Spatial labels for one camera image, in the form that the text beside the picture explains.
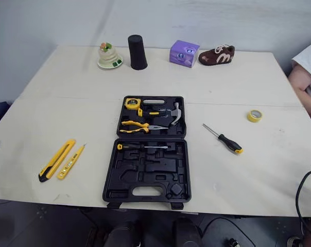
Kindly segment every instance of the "purple box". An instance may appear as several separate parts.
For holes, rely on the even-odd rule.
[[[170,49],[169,61],[191,68],[197,60],[199,47],[199,45],[178,40]]]

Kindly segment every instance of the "brown shoe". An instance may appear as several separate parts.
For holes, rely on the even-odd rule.
[[[233,45],[220,45],[216,49],[204,51],[199,55],[199,61],[203,65],[216,65],[231,63],[234,56]]]

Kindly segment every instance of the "black plastic tool case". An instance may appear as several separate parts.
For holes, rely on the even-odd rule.
[[[141,99],[143,111],[175,109],[179,103],[181,118],[175,126],[171,123],[176,117],[139,117],[137,110],[127,110],[126,98]],[[163,100],[161,104],[146,104],[144,100]],[[137,121],[169,127],[169,129],[123,133],[120,129],[134,130],[138,126],[123,126],[122,121]],[[108,208],[119,208],[123,202],[169,202],[172,209],[183,209],[183,203],[191,199],[189,178],[185,111],[183,97],[175,96],[126,96],[117,127],[119,139],[115,140],[103,200],[109,202]],[[132,143],[144,146],[168,146],[168,149],[143,148],[118,150],[118,144]],[[162,189],[159,196],[135,196],[136,187],[158,187]]]

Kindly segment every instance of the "black cup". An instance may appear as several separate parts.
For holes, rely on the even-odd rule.
[[[130,66],[135,70],[147,67],[142,36],[134,34],[128,37]]]

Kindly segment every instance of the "wall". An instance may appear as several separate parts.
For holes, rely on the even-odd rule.
[[[57,45],[147,47],[176,39],[202,48],[271,51],[285,72],[311,43],[311,0],[0,0],[0,101],[13,101]]]

